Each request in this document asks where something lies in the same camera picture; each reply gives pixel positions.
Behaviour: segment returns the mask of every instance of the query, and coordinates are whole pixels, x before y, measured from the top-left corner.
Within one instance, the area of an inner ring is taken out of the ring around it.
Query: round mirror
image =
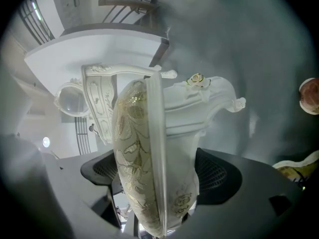
[[[89,109],[85,102],[83,91],[71,86],[61,90],[59,105],[63,112],[75,117],[83,116]]]

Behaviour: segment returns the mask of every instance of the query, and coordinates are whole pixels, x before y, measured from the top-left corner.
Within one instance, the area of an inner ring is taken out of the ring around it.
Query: gold decorative object
[[[206,79],[202,74],[196,73],[190,79],[187,79],[186,83],[190,86],[197,86],[200,88],[208,87],[210,85],[211,80],[209,79],[209,84],[207,86],[205,86],[205,83],[203,82],[204,80]]]

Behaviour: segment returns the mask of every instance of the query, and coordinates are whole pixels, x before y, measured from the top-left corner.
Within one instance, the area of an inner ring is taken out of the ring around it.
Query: staircase railing
[[[91,153],[86,118],[75,118],[75,133],[80,155]]]
[[[121,6],[122,8],[115,14],[115,16],[112,17],[109,23],[113,23],[116,19],[120,19],[118,23],[122,23],[132,12],[136,12],[137,14],[147,14],[157,8],[157,5],[151,3],[151,0],[99,0],[99,6],[112,6],[111,10],[106,14],[102,23],[104,23],[108,19],[114,9],[118,6]],[[127,7],[130,8],[129,12],[122,16],[121,13]]]
[[[39,45],[54,39],[36,0],[24,0],[18,9],[18,14]]]

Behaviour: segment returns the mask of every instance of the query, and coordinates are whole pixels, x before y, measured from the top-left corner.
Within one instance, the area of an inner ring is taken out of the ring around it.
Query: round object
[[[43,138],[42,144],[45,148],[48,148],[50,146],[50,139],[48,137]]]
[[[61,86],[56,94],[55,104],[72,117],[83,117],[89,113],[82,87],[77,84],[67,83]]]
[[[319,115],[319,78],[305,80],[299,91],[301,108],[311,115]]]

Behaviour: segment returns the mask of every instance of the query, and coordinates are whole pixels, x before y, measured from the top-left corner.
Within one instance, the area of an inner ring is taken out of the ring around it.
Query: white ornate mirror
[[[90,112],[84,99],[82,85],[79,82],[63,84],[56,93],[55,105],[72,117],[84,117]]]

